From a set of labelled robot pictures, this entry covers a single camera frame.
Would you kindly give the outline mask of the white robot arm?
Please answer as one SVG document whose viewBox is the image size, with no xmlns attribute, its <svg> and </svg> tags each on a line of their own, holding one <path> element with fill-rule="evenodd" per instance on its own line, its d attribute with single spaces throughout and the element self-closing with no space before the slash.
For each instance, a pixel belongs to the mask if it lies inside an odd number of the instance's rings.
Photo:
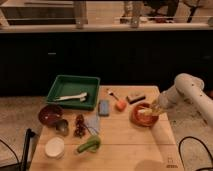
<svg viewBox="0 0 213 171">
<path fill-rule="evenodd" d="M 150 107 L 153 110 L 165 110 L 176 105 L 181 99 L 188 99 L 213 129 L 213 100 L 204 93 L 204 86 L 201 78 L 187 73 L 178 74 L 173 85 L 161 92 Z"/>
</svg>

